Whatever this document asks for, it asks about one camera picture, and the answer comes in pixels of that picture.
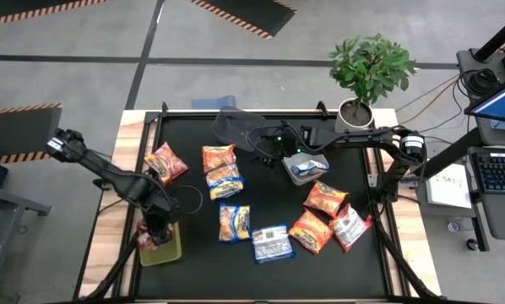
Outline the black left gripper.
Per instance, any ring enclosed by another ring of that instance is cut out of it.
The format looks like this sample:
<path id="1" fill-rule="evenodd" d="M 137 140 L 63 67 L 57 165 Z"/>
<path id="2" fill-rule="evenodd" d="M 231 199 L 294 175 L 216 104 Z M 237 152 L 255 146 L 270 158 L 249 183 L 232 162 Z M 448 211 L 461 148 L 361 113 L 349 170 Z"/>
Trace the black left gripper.
<path id="1" fill-rule="evenodd" d="M 148 196 L 146 205 L 144 221 L 150 234 L 150 248 L 156 249 L 160 245 L 157 236 L 164 236 L 164 245 L 173 240 L 169 226 L 181 216 L 181 204 L 176 198 L 157 193 Z"/>

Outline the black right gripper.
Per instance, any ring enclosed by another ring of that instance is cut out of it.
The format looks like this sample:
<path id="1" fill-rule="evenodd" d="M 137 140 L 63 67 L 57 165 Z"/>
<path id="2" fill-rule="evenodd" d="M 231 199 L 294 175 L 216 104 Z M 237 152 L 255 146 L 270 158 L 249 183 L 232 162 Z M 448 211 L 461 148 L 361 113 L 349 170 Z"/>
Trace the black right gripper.
<path id="1" fill-rule="evenodd" d="M 259 132 L 258 147 L 274 159 L 265 156 L 255 156 L 252 163 L 258 163 L 274 169 L 276 159 L 290 158 L 304 151 L 296 133 L 286 126 L 269 127 Z"/>

